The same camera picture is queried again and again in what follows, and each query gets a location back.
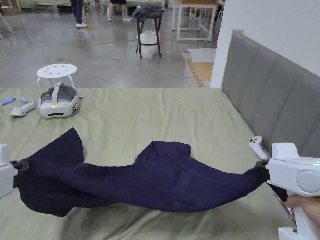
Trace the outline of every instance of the navy blue cloth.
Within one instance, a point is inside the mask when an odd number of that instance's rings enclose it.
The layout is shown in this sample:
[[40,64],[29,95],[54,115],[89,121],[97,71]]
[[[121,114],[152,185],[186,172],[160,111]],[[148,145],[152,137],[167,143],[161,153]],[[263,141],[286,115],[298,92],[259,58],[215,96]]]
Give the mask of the navy blue cloth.
[[63,217],[74,207],[127,203],[168,212],[196,212],[234,201],[264,180],[252,168],[226,173],[190,157],[180,142],[153,141],[132,165],[84,163],[83,146],[72,128],[34,155],[15,177],[21,200],[36,212]]

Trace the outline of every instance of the finger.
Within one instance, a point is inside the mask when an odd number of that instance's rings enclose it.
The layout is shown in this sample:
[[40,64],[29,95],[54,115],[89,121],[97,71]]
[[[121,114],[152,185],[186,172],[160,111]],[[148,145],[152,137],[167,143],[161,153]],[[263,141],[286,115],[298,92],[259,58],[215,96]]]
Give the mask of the finger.
[[290,208],[298,207],[302,202],[302,198],[303,197],[299,195],[291,195],[291,196],[288,196],[287,201],[284,204],[286,207],[290,207]]

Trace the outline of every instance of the black bar stool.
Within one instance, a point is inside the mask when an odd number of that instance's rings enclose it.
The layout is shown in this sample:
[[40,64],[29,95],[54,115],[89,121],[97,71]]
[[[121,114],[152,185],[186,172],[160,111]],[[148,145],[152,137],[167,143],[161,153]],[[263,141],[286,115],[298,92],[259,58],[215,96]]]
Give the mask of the black bar stool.
[[159,50],[159,57],[161,57],[161,51],[160,51],[160,43],[159,43],[159,30],[160,30],[160,26],[161,26],[161,20],[162,20],[162,15],[157,15],[155,13],[149,13],[147,15],[147,19],[153,19],[155,21],[155,29],[156,29],[156,35],[157,35],[157,43],[153,43],[153,44],[143,44],[140,41],[140,34],[142,33],[143,30],[143,26],[144,26],[144,21],[141,24],[140,27],[140,23],[139,20],[137,18],[137,28],[138,28],[138,44],[137,44],[137,49],[136,49],[136,53],[138,52],[139,49],[139,53],[140,53],[140,59],[141,57],[141,46],[155,46],[158,45],[158,50]]

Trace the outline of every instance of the concrete floor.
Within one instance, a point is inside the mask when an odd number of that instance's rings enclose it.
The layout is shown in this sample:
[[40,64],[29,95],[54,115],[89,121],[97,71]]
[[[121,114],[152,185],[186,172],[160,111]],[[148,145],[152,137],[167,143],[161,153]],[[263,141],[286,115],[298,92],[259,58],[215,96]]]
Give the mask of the concrete floor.
[[[140,60],[135,53],[136,22],[123,22],[120,16],[112,23],[102,10],[86,12],[84,22],[96,30],[78,30],[71,14],[59,14],[54,6],[18,16],[6,16],[14,30],[10,34],[0,25],[0,88],[36,87],[36,72],[54,63],[78,67],[76,87],[189,87],[184,78],[188,48],[215,48],[211,43],[176,42],[171,31],[172,11],[166,11],[161,26],[162,58]],[[185,17],[183,25],[190,25]],[[148,20],[144,30],[154,30]],[[197,36],[185,32],[181,36]]]

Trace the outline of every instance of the gray upholstered headboard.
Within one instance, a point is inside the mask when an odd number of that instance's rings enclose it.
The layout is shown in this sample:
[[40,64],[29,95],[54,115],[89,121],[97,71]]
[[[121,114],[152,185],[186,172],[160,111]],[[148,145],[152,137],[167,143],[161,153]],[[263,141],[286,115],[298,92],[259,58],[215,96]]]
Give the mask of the gray upholstered headboard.
[[301,156],[320,157],[319,76],[234,33],[222,90],[269,152],[293,142]]

